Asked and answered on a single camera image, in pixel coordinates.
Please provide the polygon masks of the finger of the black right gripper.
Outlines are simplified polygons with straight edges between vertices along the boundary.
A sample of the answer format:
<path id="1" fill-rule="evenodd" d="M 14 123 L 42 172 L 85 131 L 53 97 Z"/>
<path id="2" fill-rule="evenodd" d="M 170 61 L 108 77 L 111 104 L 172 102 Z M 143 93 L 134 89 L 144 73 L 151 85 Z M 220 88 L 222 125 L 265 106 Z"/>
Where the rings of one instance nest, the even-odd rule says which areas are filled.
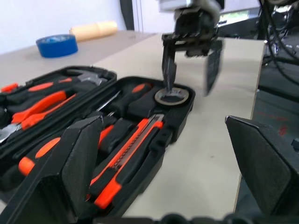
<path id="1" fill-rule="evenodd" d="M 162 59 L 162 72 L 167 91 L 172 90 L 176 77 L 177 64 L 175 63 L 175 54 L 175 42 L 165 42 Z"/>
<path id="2" fill-rule="evenodd" d="M 214 41 L 211 45 L 206 64 L 206 96 L 209 95 L 218 76 L 220 70 L 222 48 L 222 39 Z"/>

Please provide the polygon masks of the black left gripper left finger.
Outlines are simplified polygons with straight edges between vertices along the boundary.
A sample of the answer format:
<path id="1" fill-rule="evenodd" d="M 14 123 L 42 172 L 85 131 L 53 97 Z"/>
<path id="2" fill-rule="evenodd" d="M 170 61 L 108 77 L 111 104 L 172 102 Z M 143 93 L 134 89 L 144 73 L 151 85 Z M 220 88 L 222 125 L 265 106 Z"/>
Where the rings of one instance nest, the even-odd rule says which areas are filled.
<path id="1" fill-rule="evenodd" d="M 75 224 L 95 167 L 103 116 L 69 126 L 0 214 L 0 224 Z"/>

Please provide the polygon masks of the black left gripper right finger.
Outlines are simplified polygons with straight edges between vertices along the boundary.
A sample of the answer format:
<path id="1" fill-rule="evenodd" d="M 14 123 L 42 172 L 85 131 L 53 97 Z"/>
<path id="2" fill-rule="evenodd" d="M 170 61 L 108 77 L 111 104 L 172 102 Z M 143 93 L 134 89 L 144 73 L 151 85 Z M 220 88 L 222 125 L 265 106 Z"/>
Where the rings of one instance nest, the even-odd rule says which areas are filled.
<path id="1" fill-rule="evenodd" d="M 299 154 L 270 126 L 227 116 L 239 170 L 260 210 L 299 216 Z"/>

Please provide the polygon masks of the grey electrical tape roll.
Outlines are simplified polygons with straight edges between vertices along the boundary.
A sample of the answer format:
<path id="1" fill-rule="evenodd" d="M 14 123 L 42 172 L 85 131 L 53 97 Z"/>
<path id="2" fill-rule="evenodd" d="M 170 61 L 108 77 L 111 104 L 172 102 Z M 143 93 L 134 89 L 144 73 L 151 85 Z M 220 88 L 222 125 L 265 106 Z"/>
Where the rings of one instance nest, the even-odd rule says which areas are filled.
<path id="1" fill-rule="evenodd" d="M 172 87 L 170 91 L 162 88 L 156 92 L 154 99 L 157 103 L 164 106 L 177 106 L 187 101 L 190 93 L 186 89 Z"/>

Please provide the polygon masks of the short black orange screwdriver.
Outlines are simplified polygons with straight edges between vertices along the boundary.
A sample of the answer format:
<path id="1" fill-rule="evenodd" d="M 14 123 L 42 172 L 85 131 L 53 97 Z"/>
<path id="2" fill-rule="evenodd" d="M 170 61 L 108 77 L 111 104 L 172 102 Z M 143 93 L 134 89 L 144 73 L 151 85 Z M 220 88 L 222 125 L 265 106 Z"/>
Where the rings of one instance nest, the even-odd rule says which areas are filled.
<path id="1" fill-rule="evenodd" d="M 24 156 L 18 165 L 20 173 L 24 176 L 28 176 L 30 171 L 36 165 L 38 160 L 45 156 L 54 146 L 60 141 L 60 137 L 53 138 L 46 143 L 42 143 L 41 146 L 37 146 L 32 149 L 26 156 Z"/>

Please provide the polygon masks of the long black orange screwdriver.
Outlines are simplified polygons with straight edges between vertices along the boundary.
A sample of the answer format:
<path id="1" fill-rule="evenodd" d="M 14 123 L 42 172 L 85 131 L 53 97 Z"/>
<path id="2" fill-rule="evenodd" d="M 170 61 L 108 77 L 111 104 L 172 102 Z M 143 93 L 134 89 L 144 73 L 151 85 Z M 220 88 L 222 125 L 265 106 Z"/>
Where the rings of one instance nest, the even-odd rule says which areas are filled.
<path id="1" fill-rule="evenodd" d="M 107 102 L 101 105 L 96 112 L 108 108 L 111 112 L 109 116 L 117 115 L 123 117 L 126 114 L 128 106 L 142 97 L 145 93 L 149 92 L 151 85 L 149 83 L 131 84 L 113 95 Z"/>

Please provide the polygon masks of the orange tester pen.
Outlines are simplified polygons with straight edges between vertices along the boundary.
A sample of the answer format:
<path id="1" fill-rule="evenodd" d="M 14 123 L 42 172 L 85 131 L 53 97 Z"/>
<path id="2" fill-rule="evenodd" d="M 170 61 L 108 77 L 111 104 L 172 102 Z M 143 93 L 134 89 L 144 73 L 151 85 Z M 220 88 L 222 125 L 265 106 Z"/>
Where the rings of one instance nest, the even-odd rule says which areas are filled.
<path id="1" fill-rule="evenodd" d="M 107 135 L 110 133 L 110 131 L 113 129 L 113 127 L 114 127 L 114 125 L 110 125 L 110 126 L 106 127 L 103 131 L 101 131 L 98 148 L 100 148 L 103 140 L 107 137 Z"/>

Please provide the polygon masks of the black orange utility knife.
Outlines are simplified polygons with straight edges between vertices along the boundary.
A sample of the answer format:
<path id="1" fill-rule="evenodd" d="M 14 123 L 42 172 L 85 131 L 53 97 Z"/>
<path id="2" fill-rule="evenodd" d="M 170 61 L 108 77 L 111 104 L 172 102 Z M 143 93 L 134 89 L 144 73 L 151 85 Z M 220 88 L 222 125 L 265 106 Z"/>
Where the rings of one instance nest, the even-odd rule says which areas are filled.
<path id="1" fill-rule="evenodd" d="M 118 192 L 131 181 L 148 154 L 153 137 L 163 127 L 164 114 L 143 119 L 132 136 L 122 145 L 103 170 L 92 179 L 90 197 L 94 204 L 106 209 Z"/>

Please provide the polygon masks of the black tool case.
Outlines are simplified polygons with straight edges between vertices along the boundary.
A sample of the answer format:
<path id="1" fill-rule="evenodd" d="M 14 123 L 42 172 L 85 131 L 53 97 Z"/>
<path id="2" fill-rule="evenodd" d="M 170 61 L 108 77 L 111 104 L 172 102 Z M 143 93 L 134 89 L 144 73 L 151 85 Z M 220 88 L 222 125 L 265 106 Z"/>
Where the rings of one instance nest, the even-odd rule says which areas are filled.
<path id="1" fill-rule="evenodd" d="M 11 123 L 12 116 L 15 113 L 30 108 L 34 103 L 52 94 L 43 91 L 41 93 L 29 93 L 28 89 L 30 87 L 56 81 L 60 78 L 67 78 L 70 76 L 66 72 L 68 69 L 93 71 L 100 78 L 106 78 L 107 81 L 101 83 L 99 86 L 89 81 L 84 81 L 64 89 L 63 91 L 74 91 L 76 96 L 48 114 L 34 126 L 24 131 L 19 130 L 13 133 L 7 140 L 0 144 L 0 199 L 4 191 L 12 193 L 13 197 L 27 177 L 22 175 L 18 169 L 20 160 L 32 149 L 41 146 L 42 143 L 46 143 L 56 137 L 61 138 L 65 130 L 74 123 L 95 116 L 103 116 L 101 131 L 110 125 L 114 125 L 113 129 L 103 140 L 100 148 L 98 148 L 92 175 L 93 179 L 132 136 L 137 129 L 137 125 L 143 119 L 148 119 L 154 114 L 164 114 L 163 127 L 151 140 L 148 147 L 148 154 L 131 181 L 122 187 L 113 198 L 112 203 L 104 210 L 94 204 L 96 197 L 90 197 L 90 183 L 85 198 L 85 209 L 75 224 L 91 224 L 101 219 L 121 217 L 137 196 L 147 188 L 159 171 L 168 145 L 179 138 L 185 127 L 187 116 L 192 110 L 195 91 L 190 87 L 177 84 L 175 87 L 189 91 L 189 98 L 181 105 L 164 106 L 157 103 L 154 99 L 156 92 L 164 88 L 164 84 L 160 80 L 148 77 L 125 77 L 118 79 L 114 72 L 103 68 L 68 66 L 32 79 L 26 82 L 24 86 L 13 84 L 3 88 L 0 94 L 0 109 L 7 108 L 11 113 L 11 117 L 6 119 L 4 114 L 0 112 L 0 129 Z M 122 88 L 131 84 L 142 83 L 149 83 L 151 85 L 150 91 L 132 102 L 123 117 L 117 115 L 109 116 L 111 111 L 108 108 L 96 112 L 101 105 Z"/>

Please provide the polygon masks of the black diagonal pole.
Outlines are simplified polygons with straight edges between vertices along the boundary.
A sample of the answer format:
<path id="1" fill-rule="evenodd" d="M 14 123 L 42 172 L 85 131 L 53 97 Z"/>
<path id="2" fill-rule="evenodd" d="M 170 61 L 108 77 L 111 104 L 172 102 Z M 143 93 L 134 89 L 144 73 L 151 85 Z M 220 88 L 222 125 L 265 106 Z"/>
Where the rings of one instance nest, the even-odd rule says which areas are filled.
<path id="1" fill-rule="evenodd" d="M 126 30 L 143 32 L 140 0 L 119 0 Z"/>

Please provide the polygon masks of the cream foam cylinder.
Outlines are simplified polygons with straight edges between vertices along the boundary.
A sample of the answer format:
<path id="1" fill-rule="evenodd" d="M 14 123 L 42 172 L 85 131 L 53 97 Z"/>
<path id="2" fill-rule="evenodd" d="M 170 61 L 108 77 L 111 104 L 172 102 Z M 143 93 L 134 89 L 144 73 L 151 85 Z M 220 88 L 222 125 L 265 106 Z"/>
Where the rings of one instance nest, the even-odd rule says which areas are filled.
<path id="1" fill-rule="evenodd" d="M 69 34 L 74 35 L 77 42 L 83 42 L 114 35 L 117 31 L 118 26 L 116 22 L 103 21 L 72 27 L 69 30 Z"/>

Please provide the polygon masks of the blue tape roll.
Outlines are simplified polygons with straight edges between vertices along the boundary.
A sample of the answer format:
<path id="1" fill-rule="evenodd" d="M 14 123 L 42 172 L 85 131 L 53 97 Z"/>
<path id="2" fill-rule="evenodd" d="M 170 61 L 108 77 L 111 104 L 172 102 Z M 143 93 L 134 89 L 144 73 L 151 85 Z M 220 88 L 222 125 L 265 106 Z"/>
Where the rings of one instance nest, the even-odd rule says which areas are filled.
<path id="1" fill-rule="evenodd" d="M 75 35 L 51 35 L 36 40 L 39 53 L 44 58 L 58 58 L 78 51 Z"/>

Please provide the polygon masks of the orange handled pliers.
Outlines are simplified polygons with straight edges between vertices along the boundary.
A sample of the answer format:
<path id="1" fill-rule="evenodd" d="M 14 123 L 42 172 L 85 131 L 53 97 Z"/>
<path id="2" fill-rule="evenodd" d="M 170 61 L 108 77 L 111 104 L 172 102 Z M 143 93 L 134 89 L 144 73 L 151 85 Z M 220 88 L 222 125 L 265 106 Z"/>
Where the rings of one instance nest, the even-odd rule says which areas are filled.
<path id="1" fill-rule="evenodd" d="M 76 93 L 72 90 L 57 91 L 34 103 L 30 108 L 15 113 L 12 116 L 11 123 L 0 129 L 0 144 L 7 140 L 13 133 L 19 130 L 24 131 L 34 126 L 75 96 Z"/>

